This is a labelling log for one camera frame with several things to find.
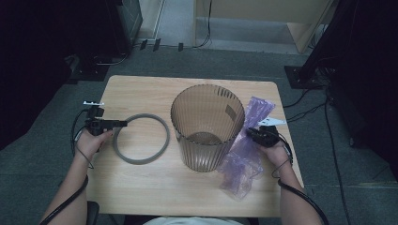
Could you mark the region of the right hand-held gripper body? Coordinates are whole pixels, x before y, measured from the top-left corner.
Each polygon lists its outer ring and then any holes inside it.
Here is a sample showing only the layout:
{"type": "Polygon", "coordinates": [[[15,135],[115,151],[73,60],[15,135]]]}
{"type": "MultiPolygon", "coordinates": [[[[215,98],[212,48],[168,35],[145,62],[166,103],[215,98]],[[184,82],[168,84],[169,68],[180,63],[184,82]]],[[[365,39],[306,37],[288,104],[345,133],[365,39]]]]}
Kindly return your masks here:
{"type": "Polygon", "coordinates": [[[259,121],[257,125],[260,130],[260,137],[262,138],[261,145],[271,147],[275,145],[281,138],[277,126],[285,125],[286,121],[272,117],[266,117],[259,121]]]}

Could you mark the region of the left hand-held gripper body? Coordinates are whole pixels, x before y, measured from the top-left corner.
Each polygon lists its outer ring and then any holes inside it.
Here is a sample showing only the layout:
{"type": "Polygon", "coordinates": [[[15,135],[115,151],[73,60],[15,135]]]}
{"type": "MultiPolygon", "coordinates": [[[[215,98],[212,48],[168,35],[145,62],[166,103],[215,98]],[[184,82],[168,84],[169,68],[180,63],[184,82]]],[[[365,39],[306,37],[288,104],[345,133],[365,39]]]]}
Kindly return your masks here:
{"type": "Polygon", "coordinates": [[[108,131],[109,128],[106,127],[106,123],[102,119],[104,114],[104,110],[102,109],[103,103],[85,101],[84,105],[88,106],[84,126],[89,133],[93,136],[99,136],[104,131],[108,131]]]}

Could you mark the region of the purple plastic trash bag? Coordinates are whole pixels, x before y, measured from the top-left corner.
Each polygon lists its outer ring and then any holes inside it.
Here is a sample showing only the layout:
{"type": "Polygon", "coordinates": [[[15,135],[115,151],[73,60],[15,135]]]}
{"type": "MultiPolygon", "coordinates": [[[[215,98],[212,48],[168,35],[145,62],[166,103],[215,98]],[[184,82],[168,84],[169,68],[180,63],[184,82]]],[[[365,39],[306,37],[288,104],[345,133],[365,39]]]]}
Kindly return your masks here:
{"type": "Polygon", "coordinates": [[[247,134],[247,129],[256,128],[274,108],[268,100],[251,97],[245,109],[243,128],[217,169],[223,176],[221,189],[236,200],[242,200],[250,192],[253,180],[263,172],[258,144],[247,134]]]}

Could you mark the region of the brown ribbed trash can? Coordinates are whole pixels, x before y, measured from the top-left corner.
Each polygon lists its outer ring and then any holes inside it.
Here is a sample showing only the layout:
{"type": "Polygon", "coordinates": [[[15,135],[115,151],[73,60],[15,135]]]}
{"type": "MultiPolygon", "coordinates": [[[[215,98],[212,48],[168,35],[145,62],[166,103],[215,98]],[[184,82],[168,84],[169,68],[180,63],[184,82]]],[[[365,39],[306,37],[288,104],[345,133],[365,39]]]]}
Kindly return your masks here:
{"type": "Polygon", "coordinates": [[[191,86],[177,95],[171,120],[183,163],[208,173],[230,151],[245,121],[244,107],[230,90],[215,84],[191,86]]]}

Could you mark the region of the person's right hand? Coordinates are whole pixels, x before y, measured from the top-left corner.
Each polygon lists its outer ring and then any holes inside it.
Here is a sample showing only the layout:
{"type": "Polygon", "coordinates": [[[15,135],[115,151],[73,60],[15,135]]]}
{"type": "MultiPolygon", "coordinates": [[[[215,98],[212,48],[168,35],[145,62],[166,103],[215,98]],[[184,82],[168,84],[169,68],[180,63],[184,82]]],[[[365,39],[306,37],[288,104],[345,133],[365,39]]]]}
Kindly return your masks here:
{"type": "Polygon", "coordinates": [[[286,146],[283,142],[277,142],[271,147],[258,146],[258,149],[266,154],[268,160],[275,166],[282,166],[284,163],[290,162],[286,146]]]}

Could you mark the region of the person's left hand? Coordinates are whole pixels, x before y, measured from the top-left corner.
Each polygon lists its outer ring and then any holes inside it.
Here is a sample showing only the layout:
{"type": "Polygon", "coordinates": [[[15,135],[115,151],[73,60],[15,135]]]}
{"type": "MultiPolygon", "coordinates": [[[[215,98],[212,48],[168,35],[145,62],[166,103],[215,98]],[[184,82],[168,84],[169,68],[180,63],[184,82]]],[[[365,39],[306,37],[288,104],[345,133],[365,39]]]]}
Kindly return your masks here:
{"type": "Polygon", "coordinates": [[[82,163],[89,163],[93,156],[100,150],[103,144],[113,136],[111,130],[105,131],[99,136],[93,136],[89,131],[84,129],[80,137],[75,143],[75,156],[74,161],[80,161],[82,163]]]}

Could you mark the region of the black stand base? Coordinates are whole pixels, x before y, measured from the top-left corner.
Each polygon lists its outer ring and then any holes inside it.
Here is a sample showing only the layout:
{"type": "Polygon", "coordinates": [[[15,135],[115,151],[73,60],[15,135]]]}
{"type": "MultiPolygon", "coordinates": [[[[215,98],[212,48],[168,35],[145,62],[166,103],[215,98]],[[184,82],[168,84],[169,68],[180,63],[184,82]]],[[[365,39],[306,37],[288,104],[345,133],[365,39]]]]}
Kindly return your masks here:
{"type": "Polygon", "coordinates": [[[72,68],[69,80],[103,82],[109,67],[100,63],[95,57],[76,56],[77,64],[72,68]]]}

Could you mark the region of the dark stool seat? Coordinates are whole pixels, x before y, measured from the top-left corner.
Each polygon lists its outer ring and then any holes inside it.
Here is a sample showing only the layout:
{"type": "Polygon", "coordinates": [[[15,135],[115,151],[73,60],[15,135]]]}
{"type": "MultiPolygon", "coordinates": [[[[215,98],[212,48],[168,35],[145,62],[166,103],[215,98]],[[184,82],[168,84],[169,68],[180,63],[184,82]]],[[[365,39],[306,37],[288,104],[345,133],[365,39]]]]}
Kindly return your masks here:
{"type": "Polygon", "coordinates": [[[87,203],[86,225],[96,225],[100,212],[100,205],[97,202],[87,203]]]}

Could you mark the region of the black curtain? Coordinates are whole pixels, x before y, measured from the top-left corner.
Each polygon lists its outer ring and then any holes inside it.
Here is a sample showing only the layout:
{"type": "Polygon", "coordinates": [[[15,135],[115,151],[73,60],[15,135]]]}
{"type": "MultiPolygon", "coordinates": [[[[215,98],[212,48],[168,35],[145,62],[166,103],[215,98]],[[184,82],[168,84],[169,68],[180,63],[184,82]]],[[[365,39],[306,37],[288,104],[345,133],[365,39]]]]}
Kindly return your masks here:
{"type": "Polygon", "coordinates": [[[329,30],[341,110],[357,116],[360,140],[398,181],[398,0],[339,0],[329,30]]]}
{"type": "Polygon", "coordinates": [[[0,0],[0,151],[22,137],[71,69],[62,0],[0,0]]]}

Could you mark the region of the dark equipment cabinet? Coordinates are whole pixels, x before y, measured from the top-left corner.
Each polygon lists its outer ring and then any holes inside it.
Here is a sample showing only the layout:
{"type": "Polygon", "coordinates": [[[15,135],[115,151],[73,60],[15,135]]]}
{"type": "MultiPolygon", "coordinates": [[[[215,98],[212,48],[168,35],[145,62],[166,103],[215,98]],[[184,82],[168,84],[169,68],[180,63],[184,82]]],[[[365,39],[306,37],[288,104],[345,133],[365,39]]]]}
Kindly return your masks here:
{"type": "Polygon", "coordinates": [[[117,52],[129,54],[141,28],[139,0],[106,0],[117,52]]]}

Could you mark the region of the person's white shirt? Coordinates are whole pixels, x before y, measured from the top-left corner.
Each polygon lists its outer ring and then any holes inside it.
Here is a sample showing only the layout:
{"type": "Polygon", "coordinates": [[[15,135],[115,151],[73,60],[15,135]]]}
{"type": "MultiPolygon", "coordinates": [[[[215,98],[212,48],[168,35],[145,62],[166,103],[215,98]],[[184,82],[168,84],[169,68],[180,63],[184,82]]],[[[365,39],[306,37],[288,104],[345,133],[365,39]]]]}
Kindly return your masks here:
{"type": "Polygon", "coordinates": [[[213,217],[157,217],[143,225],[243,225],[232,219],[213,217]]]}

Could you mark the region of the black slanted metal stand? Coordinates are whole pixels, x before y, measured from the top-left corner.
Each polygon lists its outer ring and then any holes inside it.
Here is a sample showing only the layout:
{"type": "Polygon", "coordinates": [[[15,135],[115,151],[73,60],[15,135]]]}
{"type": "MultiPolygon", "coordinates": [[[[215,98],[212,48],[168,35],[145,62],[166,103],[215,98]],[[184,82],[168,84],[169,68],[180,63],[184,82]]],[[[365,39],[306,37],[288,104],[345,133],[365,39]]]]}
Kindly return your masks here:
{"type": "Polygon", "coordinates": [[[306,63],[298,73],[298,82],[307,83],[315,71],[335,64],[346,53],[352,37],[359,0],[340,0],[334,16],[306,63]]]}

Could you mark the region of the light wooden cabinet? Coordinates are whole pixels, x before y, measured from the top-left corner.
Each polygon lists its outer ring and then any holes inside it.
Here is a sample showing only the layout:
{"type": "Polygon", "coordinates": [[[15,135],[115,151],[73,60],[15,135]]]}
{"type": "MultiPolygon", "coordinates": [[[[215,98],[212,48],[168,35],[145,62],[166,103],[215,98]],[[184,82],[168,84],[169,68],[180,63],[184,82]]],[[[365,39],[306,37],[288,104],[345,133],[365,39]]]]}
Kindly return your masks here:
{"type": "Polygon", "coordinates": [[[318,26],[331,21],[338,1],[193,0],[193,39],[199,17],[287,23],[298,52],[304,53],[318,26]]]}

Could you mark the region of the black square base plate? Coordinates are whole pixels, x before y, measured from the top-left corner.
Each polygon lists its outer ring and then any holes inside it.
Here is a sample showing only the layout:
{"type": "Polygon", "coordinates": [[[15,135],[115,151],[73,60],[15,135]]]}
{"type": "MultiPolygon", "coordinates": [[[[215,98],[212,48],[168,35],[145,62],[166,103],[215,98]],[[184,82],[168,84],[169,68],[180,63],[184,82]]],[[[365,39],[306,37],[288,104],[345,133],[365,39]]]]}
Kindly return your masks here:
{"type": "Polygon", "coordinates": [[[285,75],[292,89],[321,89],[323,84],[316,78],[314,71],[304,67],[285,66],[285,75]]]}

